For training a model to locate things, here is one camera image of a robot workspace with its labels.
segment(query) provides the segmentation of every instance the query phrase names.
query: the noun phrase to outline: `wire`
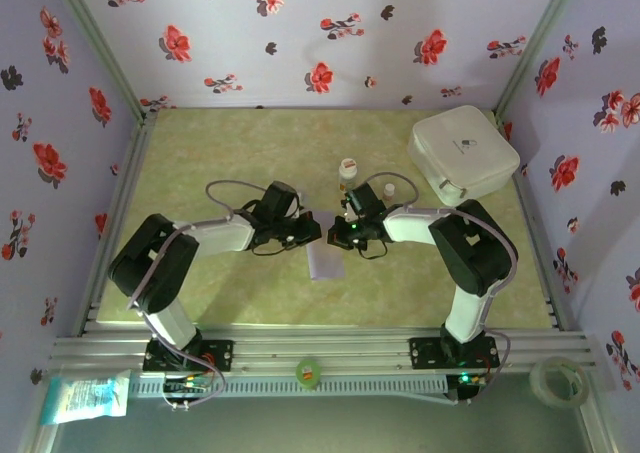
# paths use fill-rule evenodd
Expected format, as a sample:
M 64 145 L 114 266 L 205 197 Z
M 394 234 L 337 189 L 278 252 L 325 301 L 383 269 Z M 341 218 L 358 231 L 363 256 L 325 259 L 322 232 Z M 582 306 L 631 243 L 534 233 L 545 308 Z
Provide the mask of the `wire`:
M 227 220 L 229 220 L 229 221 L 231 221 L 231 219 L 233 218 L 233 215 L 234 215 L 233 208 L 231 208 L 225 202 L 214 198 L 213 195 L 209 192 L 209 190 L 211 189 L 212 186 L 220 185 L 220 184 L 228 184 L 228 183 L 231 183 L 233 185 L 248 186 L 249 188 L 255 188 L 256 190 L 260 190 L 260 191 L 267 191 L 265 188 L 263 188 L 261 186 L 254 185 L 253 183 L 248 183 L 246 181 L 241 181 L 241 180 L 216 180 L 216 181 L 211 181 L 211 182 L 207 183 L 207 185 L 204 187 L 205 194 L 215 204 L 220 205 L 220 206 L 222 206 L 223 208 L 226 208 L 229 211 L 229 217 L 227 218 Z
M 496 240 L 498 240 L 502 244 L 504 249 L 507 251 L 507 254 L 509 255 L 509 260 L 511 261 L 511 269 L 509 270 L 509 274 L 500 284 L 498 284 L 498 286 L 496 286 L 491 291 L 491 293 L 489 293 L 489 298 L 484 304 L 484 308 L 482 309 L 482 313 L 480 314 L 480 321 L 479 321 L 480 328 L 486 331 L 487 333 L 491 333 L 491 334 L 502 337 L 507 342 L 507 347 L 505 350 L 505 354 L 502 358 L 502 361 L 500 362 L 500 366 L 496 368 L 496 371 L 493 374 L 493 378 L 487 384 L 487 386 L 483 390 L 481 390 L 478 395 L 476 395 L 475 399 L 477 399 L 479 396 L 484 394 L 489 389 L 489 387 L 495 382 L 495 380 L 498 378 L 498 375 L 502 371 L 502 368 L 504 367 L 504 364 L 507 361 L 507 358 L 509 357 L 509 352 L 511 351 L 511 340 L 509 339 L 509 337 L 502 332 L 499 332 L 496 330 L 489 330 L 485 328 L 485 323 L 487 320 L 487 316 L 489 315 L 489 309 L 491 308 L 493 299 L 496 297 L 498 292 L 506 288 L 506 286 L 509 283 L 511 283 L 513 278 L 516 276 L 516 271 L 518 270 L 518 258 L 516 257 L 516 252 L 513 249 L 513 246 L 511 245 L 511 243 L 509 243 L 509 240 L 507 240 L 502 233 L 500 233 L 498 230 L 496 230 L 494 227 L 489 225 L 487 222 L 481 220 L 480 218 L 476 218 L 475 216 L 470 215 L 467 212 L 459 211 L 454 208 L 420 208 L 419 210 L 426 214 L 435 214 L 435 215 L 450 213 L 452 215 L 461 216 L 462 218 L 472 223 L 475 223 L 476 225 L 480 226 L 481 228 L 489 232 Z
M 487 391 L 489 391 L 491 389 L 492 385 L 496 382 L 496 378 L 498 377 L 498 375 L 502 371 L 502 368 L 504 368 L 504 365 L 507 363 L 507 358 L 509 358 L 509 353 L 511 352 L 511 339 L 507 335 L 505 335 L 501 331 L 490 330 L 489 328 L 485 328 L 484 331 L 486 331 L 487 333 L 489 333 L 491 335 L 500 336 L 507 343 L 507 346 L 505 347 L 504 355 L 502 355 L 502 360 L 500 360 L 500 366 L 498 366 L 498 368 L 496 368 L 496 371 L 493 374 L 493 378 L 491 378 L 491 381 L 489 381 L 489 383 L 487 383 L 487 386 L 485 386 L 482 390 L 480 390 L 480 393 L 478 393 L 475 396 L 475 398 L 473 398 L 474 402 L 478 401 L 478 398 L 482 397 L 482 395 L 486 395 Z
M 409 206 L 413 205 L 416 201 L 418 201 L 418 198 L 420 198 L 420 192 L 418 191 L 418 187 L 416 186 L 416 184 L 413 181 L 411 181 L 411 179 L 407 178 L 406 176 L 401 175 L 400 173 L 394 173 L 393 171 L 381 171 L 380 173 L 376 173 L 374 175 L 371 175 L 369 178 L 367 178 L 362 183 L 360 183 L 359 186 L 362 186 L 365 183 L 368 183 L 369 180 L 373 180 L 374 178 L 377 178 L 379 176 L 395 176 L 397 178 L 400 178 L 401 180 L 406 181 L 407 183 L 409 183 L 411 188 L 413 188 L 413 193 L 414 193 L 413 198 L 411 198 L 409 201 L 405 201 L 402 204 L 402 206 L 408 208 Z
M 220 377 L 220 379 L 222 380 L 222 386 L 220 388 L 213 388 L 213 384 L 211 385 L 211 393 L 209 393 L 207 396 L 203 396 L 202 398 L 198 398 L 197 400 L 191 400 L 188 402 L 187 405 L 182 405 L 180 406 L 179 403 L 175 402 L 175 403 L 170 403 L 169 400 L 167 399 L 167 397 L 164 395 L 162 395 L 162 397 L 164 398 L 164 401 L 167 402 L 167 404 L 169 404 L 172 408 L 177 408 L 180 410 L 187 410 L 189 409 L 189 407 L 191 406 L 197 406 L 201 403 L 204 403 L 205 401 L 211 400 L 217 396 L 220 396 L 222 394 L 222 392 L 227 388 L 227 379 L 224 377 L 224 375 L 222 374 L 222 372 L 220 371 L 220 369 L 216 366 L 213 365 L 211 363 L 209 363 L 208 361 L 205 361 L 201 358 L 198 358 L 197 356 L 193 356 L 190 355 L 189 353 L 185 353 L 182 350 L 179 350 L 178 348 L 176 348 L 175 346 L 173 346 L 169 341 L 167 341 L 159 332 L 158 330 L 156 330 L 156 328 L 153 326 L 153 324 L 151 324 L 151 322 L 149 321 L 149 319 L 146 317 L 146 315 L 142 315 L 142 318 L 144 319 L 144 322 L 147 324 L 147 326 L 149 327 L 149 329 L 151 330 L 151 333 L 153 333 L 155 335 L 155 337 L 158 339 L 158 341 L 160 343 L 162 343 L 162 346 L 164 346 L 166 349 L 168 349 L 169 351 L 171 351 L 174 355 L 178 355 L 183 357 L 186 360 L 189 360 L 193 363 L 197 363 L 201 366 L 204 366 L 205 368 L 211 370 L 212 373 L 216 374 L 217 376 Z
M 127 303 L 127 310 L 130 310 L 131 308 L 133 308 L 134 304 L 138 301 L 138 298 L 140 297 L 140 295 L 142 294 L 142 292 L 146 288 L 147 284 L 149 283 L 149 280 L 151 279 L 151 277 L 155 273 L 156 269 L 158 268 L 158 264 L 160 264 L 160 261 L 164 257 L 167 249 L 169 248 L 171 243 L 173 243 L 173 240 L 175 240 L 178 236 L 180 236 L 181 233 L 184 233 L 187 230 L 196 230 L 198 228 L 206 228 L 207 226 L 222 225 L 222 224 L 228 223 L 229 221 L 231 221 L 233 219 L 233 215 L 234 215 L 233 208 L 231 208 L 226 203 L 215 199 L 211 195 L 211 193 L 209 193 L 209 189 L 212 186 L 219 185 L 221 183 L 232 183 L 232 184 L 237 184 L 237 185 L 244 185 L 244 186 L 249 186 L 251 188 L 255 188 L 256 190 L 267 191 L 264 188 L 262 188 L 261 186 L 257 186 L 257 185 L 254 185 L 252 183 L 247 183 L 245 181 L 240 181 L 240 180 L 217 180 L 217 181 L 212 181 L 210 183 L 207 183 L 207 186 L 205 186 L 206 195 L 214 203 L 216 203 L 216 204 L 218 204 L 220 206 L 223 206 L 224 208 L 229 210 L 229 216 L 222 217 L 222 218 L 214 218 L 212 220 L 197 221 L 197 222 L 194 222 L 192 224 L 182 226 L 182 227 L 178 228 L 177 230 L 175 230 L 173 233 L 171 233 L 167 237 L 167 239 L 164 240 L 164 243 L 162 243 L 162 246 L 158 250 L 158 253 L 157 253 L 156 257 L 154 258 L 153 262 L 151 263 L 151 266 L 149 267 L 149 269 L 147 270 L 145 275 L 142 277 L 142 280 L 140 281 L 140 283 L 138 284 L 137 288 L 135 289 L 135 291 L 131 295 L 131 298 L 129 299 L 129 303 Z
M 380 240 L 380 241 L 382 242 L 382 246 L 384 246 L 384 253 L 381 253 L 380 255 L 364 256 L 362 254 L 362 249 L 361 248 L 358 248 L 358 253 L 365 260 L 377 260 L 378 258 L 382 258 L 383 256 L 387 256 L 387 253 L 389 252 L 389 248 L 387 248 L 387 244 L 383 240 Z

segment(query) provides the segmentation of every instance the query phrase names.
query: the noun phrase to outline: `floral wallpaper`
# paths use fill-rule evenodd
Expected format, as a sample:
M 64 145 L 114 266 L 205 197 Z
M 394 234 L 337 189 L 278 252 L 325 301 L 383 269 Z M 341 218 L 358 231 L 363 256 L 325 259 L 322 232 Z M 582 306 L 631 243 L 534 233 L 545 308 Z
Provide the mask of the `floral wallpaper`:
M 143 108 L 393 109 L 495 107 L 549 2 L 84 1 Z
M 547 267 L 595 342 L 628 450 L 640 442 L 637 0 L 571 0 L 505 115 Z
M 60 0 L 0 0 L 0 16 L 0 449 L 13 452 L 53 341 L 72 333 L 134 121 Z

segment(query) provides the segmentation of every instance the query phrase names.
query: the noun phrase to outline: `white box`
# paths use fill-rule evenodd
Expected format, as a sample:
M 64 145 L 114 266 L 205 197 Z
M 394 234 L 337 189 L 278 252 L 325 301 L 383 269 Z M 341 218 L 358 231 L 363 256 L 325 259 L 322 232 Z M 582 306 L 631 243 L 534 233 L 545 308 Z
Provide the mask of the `white box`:
M 502 188 L 520 156 L 486 116 L 461 106 L 413 126 L 409 156 L 445 205 Z

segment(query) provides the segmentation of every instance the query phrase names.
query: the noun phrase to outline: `paper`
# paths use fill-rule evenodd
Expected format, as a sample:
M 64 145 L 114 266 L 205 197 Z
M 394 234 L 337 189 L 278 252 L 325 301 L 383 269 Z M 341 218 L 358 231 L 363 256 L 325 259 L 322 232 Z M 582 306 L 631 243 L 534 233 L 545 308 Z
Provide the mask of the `paper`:
M 335 214 L 330 211 L 312 211 L 313 219 L 320 224 L 322 238 L 307 245 L 309 274 L 312 280 L 344 278 L 342 249 L 327 244 L 327 232 L 333 226 Z

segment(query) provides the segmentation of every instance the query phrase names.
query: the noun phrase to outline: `white bottle cap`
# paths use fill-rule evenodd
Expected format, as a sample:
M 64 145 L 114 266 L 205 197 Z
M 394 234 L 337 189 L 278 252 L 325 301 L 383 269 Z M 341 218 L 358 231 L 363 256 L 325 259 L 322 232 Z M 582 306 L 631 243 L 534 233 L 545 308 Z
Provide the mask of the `white bottle cap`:
M 345 158 L 340 162 L 340 175 L 345 179 L 354 178 L 358 174 L 358 166 L 356 161 L 351 158 Z

